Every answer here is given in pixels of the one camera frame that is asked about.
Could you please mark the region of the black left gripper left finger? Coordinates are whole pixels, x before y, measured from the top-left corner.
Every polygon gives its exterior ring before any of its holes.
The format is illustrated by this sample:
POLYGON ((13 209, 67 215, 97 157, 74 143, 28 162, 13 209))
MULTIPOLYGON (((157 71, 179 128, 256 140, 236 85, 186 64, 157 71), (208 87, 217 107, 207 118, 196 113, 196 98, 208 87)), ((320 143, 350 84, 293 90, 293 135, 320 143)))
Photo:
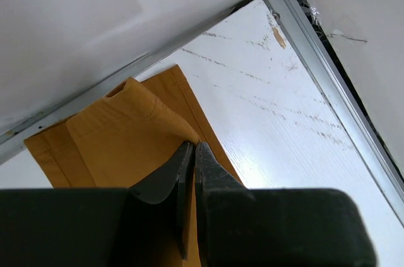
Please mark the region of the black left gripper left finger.
POLYGON ((2 266, 180 266, 193 145, 129 188, 1 191, 2 266))

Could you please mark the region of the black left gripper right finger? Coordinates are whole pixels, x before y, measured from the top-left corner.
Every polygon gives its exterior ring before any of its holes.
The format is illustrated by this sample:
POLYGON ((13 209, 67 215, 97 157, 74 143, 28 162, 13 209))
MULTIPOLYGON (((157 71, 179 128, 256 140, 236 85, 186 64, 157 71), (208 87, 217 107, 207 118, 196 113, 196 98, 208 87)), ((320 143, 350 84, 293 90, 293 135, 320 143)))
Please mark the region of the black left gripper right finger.
POLYGON ((337 189, 249 189, 206 143, 195 151, 203 266, 376 266, 359 209, 337 189))

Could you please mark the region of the brown trousers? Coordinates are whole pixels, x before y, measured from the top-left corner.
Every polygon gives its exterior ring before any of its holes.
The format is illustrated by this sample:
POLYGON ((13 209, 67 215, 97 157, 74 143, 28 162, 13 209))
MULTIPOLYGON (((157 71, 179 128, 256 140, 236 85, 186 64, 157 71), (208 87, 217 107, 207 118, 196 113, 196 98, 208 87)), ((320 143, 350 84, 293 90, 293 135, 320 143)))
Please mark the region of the brown trousers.
POLYGON ((180 147, 208 143, 235 169, 179 66, 128 78, 77 114, 25 140, 53 187, 130 187, 180 147))

